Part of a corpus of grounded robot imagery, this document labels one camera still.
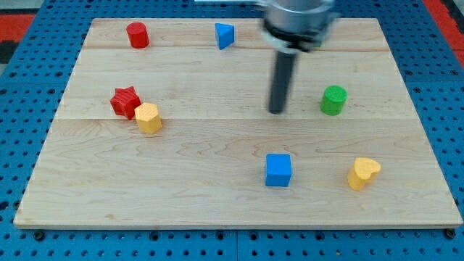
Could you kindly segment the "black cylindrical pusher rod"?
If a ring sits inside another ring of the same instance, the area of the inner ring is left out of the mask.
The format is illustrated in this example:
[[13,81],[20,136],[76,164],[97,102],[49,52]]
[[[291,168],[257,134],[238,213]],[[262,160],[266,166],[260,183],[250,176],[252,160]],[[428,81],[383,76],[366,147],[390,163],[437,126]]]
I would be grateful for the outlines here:
[[282,51],[276,52],[273,79],[270,86],[268,111],[272,114],[280,114],[286,107],[296,54],[288,54]]

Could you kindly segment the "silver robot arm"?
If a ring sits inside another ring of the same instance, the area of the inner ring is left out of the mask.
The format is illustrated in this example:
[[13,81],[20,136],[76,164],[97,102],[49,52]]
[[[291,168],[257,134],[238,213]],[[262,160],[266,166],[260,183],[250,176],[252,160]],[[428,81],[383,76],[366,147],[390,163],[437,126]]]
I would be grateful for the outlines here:
[[294,67],[300,53],[318,48],[327,38],[333,21],[334,0],[265,0],[262,33],[275,49],[268,111],[281,114],[286,108]]

